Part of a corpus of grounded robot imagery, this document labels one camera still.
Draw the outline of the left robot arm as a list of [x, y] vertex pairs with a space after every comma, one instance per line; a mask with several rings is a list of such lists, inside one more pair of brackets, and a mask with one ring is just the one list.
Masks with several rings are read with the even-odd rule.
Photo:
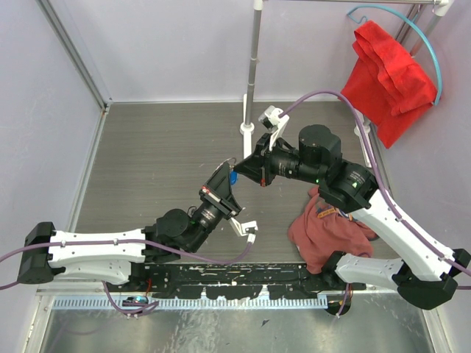
[[233, 167], [222, 163], [199, 190], [194, 211], [172, 209], [151, 226], [114, 233], [73, 233], [38, 223], [26, 236], [17, 280], [43, 284], [55, 277], [95, 279], [143, 289], [147, 273], [139, 268], [168, 263], [183, 252], [194, 254], [223, 219], [241, 212], [232, 192]]

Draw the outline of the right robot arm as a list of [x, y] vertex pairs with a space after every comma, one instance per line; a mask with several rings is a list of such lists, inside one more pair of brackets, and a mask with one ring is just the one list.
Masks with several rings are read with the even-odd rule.
[[470, 253], [450, 249], [430, 235], [425, 242], [411, 234], [414, 222], [394, 214], [375, 176], [365, 167], [343, 159], [341, 141], [326, 126], [301, 129], [299, 146], [264, 134], [254, 152], [235, 165], [235, 172], [266, 187], [276, 176], [317, 185], [331, 206], [368, 226], [398, 254], [381, 260], [334, 251], [321, 268], [327, 287], [364, 283], [395, 290], [409, 304], [431, 310], [453, 298], [455, 277], [470, 264]]

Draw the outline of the blue tagged key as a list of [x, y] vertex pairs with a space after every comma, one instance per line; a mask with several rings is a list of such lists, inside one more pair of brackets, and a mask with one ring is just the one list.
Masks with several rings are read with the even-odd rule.
[[238, 181], [238, 174], [235, 171], [230, 172], [230, 184], [234, 185]]

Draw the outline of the metal keyring with keys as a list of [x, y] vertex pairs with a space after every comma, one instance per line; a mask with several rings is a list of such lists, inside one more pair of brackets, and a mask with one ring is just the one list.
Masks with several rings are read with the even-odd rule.
[[237, 159], [235, 157], [227, 158], [225, 160], [225, 162], [228, 163], [229, 165], [235, 165], [236, 161], [237, 161]]

